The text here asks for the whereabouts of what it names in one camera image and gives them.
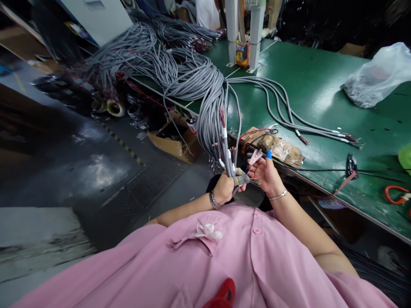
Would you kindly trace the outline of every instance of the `orange handle scissors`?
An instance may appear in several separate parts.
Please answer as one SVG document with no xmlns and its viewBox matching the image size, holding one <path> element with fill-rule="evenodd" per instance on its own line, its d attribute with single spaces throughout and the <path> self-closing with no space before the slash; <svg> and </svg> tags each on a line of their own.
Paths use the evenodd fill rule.
<svg viewBox="0 0 411 308">
<path fill-rule="evenodd" d="M 390 197 L 390 189 L 392 189 L 392 188 L 402 190 L 403 192 L 406 192 L 406 193 L 399 200 L 394 201 Z M 411 199 L 411 193 L 409 192 L 409 190 L 406 190 L 405 188 L 400 187 L 400 186 L 395 186 L 395 185 L 387 186 L 385 188 L 384 192 L 385 192 L 385 197 L 392 204 L 403 204 L 403 203 L 407 202 L 409 199 Z"/>
</svg>

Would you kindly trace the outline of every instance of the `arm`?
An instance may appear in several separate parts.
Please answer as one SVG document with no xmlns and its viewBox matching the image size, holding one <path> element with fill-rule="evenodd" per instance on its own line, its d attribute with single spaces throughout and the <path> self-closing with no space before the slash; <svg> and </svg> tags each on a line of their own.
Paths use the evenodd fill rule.
<svg viewBox="0 0 411 308">
<path fill-rule="evenodd" d="M 213 189 L 214 199 L 218 204 L 224 204 L 231 200 L 232 191 L 234 189 L 234 181 L 232 178 L 227 177 L 227 173 L 224 172 Z M 244 191 L 245 185 L 243 185 L 238 191 Z M 210 193 L 206 193 L 191 202 L 188 202 L 182 206 L 169 210 L 159 217 L 150 220 L 145 225 L 160 224 L 165 227 L 171 226 L 176 221 L 189 217 L 195 213 L 213 210 L 213 206 L 210 203 Z"/>
<path fill-rule="evenodd" d="M 260 177 L 260 187 L 269 198 L 280 195 L 286 190 L 271 159 L 260 158 L 250 170 L 250 178 Z M 270 203 L 278 221 L 309 249 L 322 269 L 358 277 L 343 252 L 290 193 Z"/>
</svg>

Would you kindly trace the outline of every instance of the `yellow black warning tape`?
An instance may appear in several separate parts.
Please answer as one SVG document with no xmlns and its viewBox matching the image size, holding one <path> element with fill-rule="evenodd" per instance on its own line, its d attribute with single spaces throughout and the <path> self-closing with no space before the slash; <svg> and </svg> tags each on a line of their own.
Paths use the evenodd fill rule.
<svg viewBox="0 0 411 308">
<path fill-rule="evenodd" d="M 106 124 L 100 123 L 101 126 L 115 139 L 117 142 L 128 152 L 130 153 L 131 157 L 134 158 L 140 165 L 143 167 L 147 167 L 141 159 L 131 150 L 125 143 L 122 141 Z"/>
</svg>

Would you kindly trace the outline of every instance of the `tape roll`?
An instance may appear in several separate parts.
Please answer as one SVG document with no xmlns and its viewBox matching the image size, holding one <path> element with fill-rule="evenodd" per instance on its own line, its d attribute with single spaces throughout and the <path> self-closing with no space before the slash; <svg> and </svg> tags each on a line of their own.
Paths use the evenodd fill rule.
<svg viewBox="0 0 411 308">
<path fill-rule="evenodd" d="M 107 111 L 117 117 L 121 118 L 125 115 L 125 107 L 122 102 L 115 101 L 115 100 L 108 100 L 107 101 Z"/>
</svg>

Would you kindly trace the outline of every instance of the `wire end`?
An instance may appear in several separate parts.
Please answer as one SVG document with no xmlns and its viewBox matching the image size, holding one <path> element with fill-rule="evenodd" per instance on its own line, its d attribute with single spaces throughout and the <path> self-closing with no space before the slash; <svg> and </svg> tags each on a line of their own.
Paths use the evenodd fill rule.
<svg viewBox="0 0 411 308">
<path fill-rule="evenodd" d="M 310 143 L 309 143 L 306 139 L 304 139 L 302 136 L 298 136 L 298 137 L 301 139 L 302 142 L 304 142 L 305 145 L 309 145 L 309 144 L 310 144 Z"/>
</svg>

